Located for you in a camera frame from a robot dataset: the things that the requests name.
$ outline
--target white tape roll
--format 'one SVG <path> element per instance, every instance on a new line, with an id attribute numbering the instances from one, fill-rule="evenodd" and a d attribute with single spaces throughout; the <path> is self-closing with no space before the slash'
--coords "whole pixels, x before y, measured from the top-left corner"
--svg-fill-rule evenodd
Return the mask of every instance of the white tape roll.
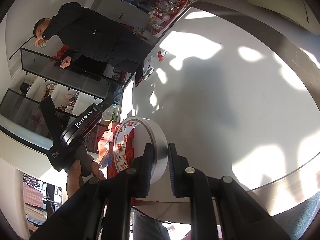
<path id="1" fill-rule="evenodd" d="M 168 143 L 160 126 L 150 119 L 138 116 L 129 117 L 124 120 L 116 132 L 113 145 L 113 158 L 117 171 L 127 169 L 129 166 L 125 159 L 125 148 L 129 133 L 133 128 L 142 125 L 150 136 L 151 144 L 155 148 L 155 159 L 151 171 L 150 183 L 155 183 L 163 175 L 168 163 Z M 142 153 L 134 152 L 134 157 L 141 156 Z"/>

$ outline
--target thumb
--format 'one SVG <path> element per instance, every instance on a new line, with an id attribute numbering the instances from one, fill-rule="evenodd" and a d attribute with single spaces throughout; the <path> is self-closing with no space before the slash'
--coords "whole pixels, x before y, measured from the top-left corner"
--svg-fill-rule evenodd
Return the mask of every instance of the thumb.
<path id="1" fill-rule="evenodd" d="M 81 175 L 80 161 L 76 160 L 68 171 L 67 177 L 67 194 L 71 197 L 79 188 L 79 177 Z"/>

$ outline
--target pink checkered cloth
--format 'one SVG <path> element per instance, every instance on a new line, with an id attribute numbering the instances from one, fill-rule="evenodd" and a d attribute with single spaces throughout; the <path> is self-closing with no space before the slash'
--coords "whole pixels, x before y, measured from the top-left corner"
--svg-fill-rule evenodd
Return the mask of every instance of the pink checkered cloth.
<path id="1" fill-rule="evenodd" d="M 23 201 L 35 207 L 42 207 L 42 192 L 23 183 Z"/>

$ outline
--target white table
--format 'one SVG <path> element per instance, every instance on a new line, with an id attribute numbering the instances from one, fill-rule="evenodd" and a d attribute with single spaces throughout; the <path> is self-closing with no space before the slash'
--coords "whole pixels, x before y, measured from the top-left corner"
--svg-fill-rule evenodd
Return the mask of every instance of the white table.
<path id="1" fill-rule="evenodd" d="M 162 63 L 160 48 L 169 50 Z M 154 72 L 138 87 L 133 76 L 121 120 L 131 112 L 152 119 L 178 154 L 207 176 L 230 175 L 255 189 L 320 151 L 319 110 L 305 86 L 271 49 L 236 25 L 190 8 L 146 59 L 151 55 Z M 144 211 L 162 219 L 184 221 L 188 212 L 182 203 L 188 199 L 172 194 L 168 168 L 142 201 L 151 205 Z M 293 207 L 294 196 L 285 202 L 282 209 Z"/>

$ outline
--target man's hand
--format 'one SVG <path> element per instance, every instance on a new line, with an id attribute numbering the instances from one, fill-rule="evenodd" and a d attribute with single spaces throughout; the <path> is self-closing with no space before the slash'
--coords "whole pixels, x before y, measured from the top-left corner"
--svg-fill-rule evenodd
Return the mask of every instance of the man's hand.
<path id="1" fill-rule="evenodd" d="M 67 66 L 70 65 L 70 63 L 71 63 L 71 57 L 70 57 L 70 56 L 66 56 L 66 57 L 63 59 L 60 67 L 66 68 Z"/>
<path id="2" fill-rule="evenodd" d="M 92 174 L 101 180 L 106 179 L 103 176 L 102 171 L 100 171 L 99 169 L 99 164 L 97 164 L 96 162 L 93 162 L 93 157 L 91 155 L 89 155 L 89 158 L 92 161 L 91 163 Z M 73 163 L 72 167 L 70 168 L 68 172 L 68 177 L 67 177 L 67 194 L 69 198 L 80 188 L 80 183 L 79 183 L 80 175 L 81 175 L 80 161 L 76 160 L 75 163 Z"/>
<path id="3" fill-rule="evenodd" d="M 37 37 L 37 39 L 36 39 L 36 42 L 35 42 L 35 46 L 36 46 L 36 47 L 39 47 L 39 46 L 40 46 L 40 41 L 41 41 L 41 40 L 43 40 L 42 34 L 39 35 L 39 36 Z"/>

